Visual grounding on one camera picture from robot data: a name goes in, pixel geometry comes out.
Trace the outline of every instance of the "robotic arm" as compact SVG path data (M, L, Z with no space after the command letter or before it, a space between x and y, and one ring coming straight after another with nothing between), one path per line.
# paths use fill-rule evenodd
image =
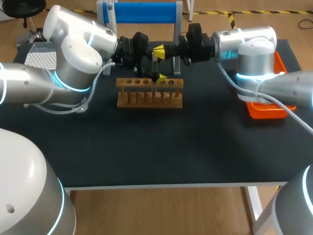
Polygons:
M46 18L44 36L55 45L57 69L0 64L0 104L78 105L90 92L102 61L110 58L123 67L137 67L138 76L158 79L158 74L145 71L140 64L143 56L152 58L154 53L148 50L149 39L143 33L138 32L131 39L123 36L118 39L112 30L56 5ZM276 44L276 34L271 27L220 31L208 37L196 23L189 25L186 36L179 37L178 45L164 45L163 57L180 56L186 65L209 59L238 58L239 86L250 91L257 88L286 104L312 105L311 73L289 73L264 79L273 73ZM253 95L243 92L238 96L244 101L253 100Z

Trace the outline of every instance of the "blue handle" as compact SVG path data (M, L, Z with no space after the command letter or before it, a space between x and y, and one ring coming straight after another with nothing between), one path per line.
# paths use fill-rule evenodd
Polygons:
M116 23L175 24L176 2L116 2ZM107 4L103 3L104 23L109 23Z

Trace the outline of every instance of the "cable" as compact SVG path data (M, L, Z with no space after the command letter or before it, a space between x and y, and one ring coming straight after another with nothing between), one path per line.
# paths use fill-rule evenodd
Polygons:
M301 29L311 29L311 28L313 28L313 26L312 26L312 27L302 27L300 24L301 24L302 22L304 22L304 21L308 21L308 22L313 23L313 21L310 20L310 19L300 20L299 23L298 23L298 27L299 27L299 28L301 28Z
M96 84L97 84L97 80L98 80L100 74L102 73L102 71L104 69L106 69L107 67L111 67L111 66L114 66L114 65L115 65L115 63L111 62L111 63L107 63L107 64L105 64L104 66L101 67L101 69L99 70L98 74L94 78L94 81L92 83L91 91L90 91L90 94L89 94L88 98L86 99L86 101L82 105L80 105L77 108L74 108L74 109L71 109L71 110L67 110L67 111L55 111L55 110L48 109L48 108L46 108L46 107L44 107L42 105L39 105L39 104L33 104L33 105L35 107L37 107L37 108L47 112L47 113L50 113L50 114L64 115L64 114L75 113L76 111L78 111L80 109L83 109L85 106L87 106L89 104L89 102L91 101L91 99L93 97L93 93L94 93L95 87L96 87Z
M254 91L250 91L244 88L241 88L240 86L238 86L226 73L226 71L224 70L224 68L222 67L221 63L218 62L217 63L218 66L220 67L220 70L222 71L222 73L224 74L225 78L228 80L228 82L237 90L244 92L244 93L248 93L251 95L255 95ZM279 107L281 107L282 109L284 109L293 119L295 119L301 126L303 126L310 134L313 135L313 129L306 123L304 122L301 118L299 118L293 111L291 111L289 108L286 107L286 105L284 105L282 102L280 102L278 99L275 99L274 97L264 94L264 93L259 93L257 92L257 96L260 98L264 98L267 100L270 100L271 102L277 104Z

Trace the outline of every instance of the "orange tray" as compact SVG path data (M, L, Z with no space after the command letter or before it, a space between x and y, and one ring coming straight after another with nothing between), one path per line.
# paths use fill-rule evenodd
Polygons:
M274 73L279 72L287 73L282 59L277 51L275 51L275 63L274 63ZM280 108L276 104L261 104L247 102L248 111L250 116L254 119L274 119L274 118L285 118L288 114L285 110ZM295 111L297 107L286 105L290 110Z

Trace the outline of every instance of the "wooden test tube rack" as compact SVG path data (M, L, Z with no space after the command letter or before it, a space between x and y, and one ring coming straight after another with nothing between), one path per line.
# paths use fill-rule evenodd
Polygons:
M116 86L120 88L118 108L182 108L183 79L166 79L161 83L153 83L149 78L117 78Z

